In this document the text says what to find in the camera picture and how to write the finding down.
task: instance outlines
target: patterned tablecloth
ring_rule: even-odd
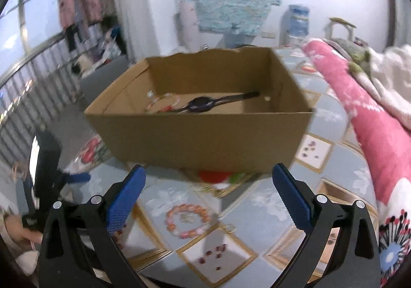
[[[300,49],[276,53],[315,107],[290,172],[334,202],[362,199],[377,230],[370,173],[344,108]],[[96,140],[91,147],[96,148],[97,161],[107,157]],[[73,189],[76,202],[104,194],[132,166],[126,168],[114,158],[98,165],[89,149],[83,151],[85,163],[76,160],[68,167],[71,171],[92,168],[91,181]],[[236,174],[209,185],[192,171],[147,166],[146,172],[145,189],[121,235],[126,258],[143,275],[187,288],[270,287],[304,238],[269,175]],[[182,239],[167,230],[167,212],[181,204],[207,209],[211,219],[207,224],[195,213],[174,216],[178,230],[203,225],[203,234]],[[337,229],[332,231],[313,278],[325,269],[337,234]]]

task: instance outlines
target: white blanket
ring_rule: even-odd
[[[370,53],[370,78],[355,74],[356,80],[373,99],[411,130],[411,46],[390,47]]]

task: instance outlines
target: finger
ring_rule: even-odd
[[[41,244],[43,240],[43,234],[41,232],[30,231],[28,229],[23,229],[22,237],[37,244]]]

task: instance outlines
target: watch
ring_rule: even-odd
[[[189,101],[187,106],[178,108],[175,110],[170,110],[169,112],[177,112],[177,113],[185,113],[185,112],[194,112],[194,113],[202,113],[202,112],[208,112],[215,106],[227,104],[227,103],[233,103],[235,101],[240,101],[240,100],[245,100],[245,99],[250,99],[250,98],[256,98],[259,97],[260,93],[257,91],[254,92],[249,92],[249,93],[244,93],[244,94],[235,94],[232,96],[224,96],[220,98],[211,98],[211,97],[197,97],[194,98],[193,100]]]

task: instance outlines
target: human hand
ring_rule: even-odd
[[[41,244],[43,234],[23,228],[19,215],[9,215],[5,218],[5,226],[10,238],[23,248],[30,248],[31,242]]]

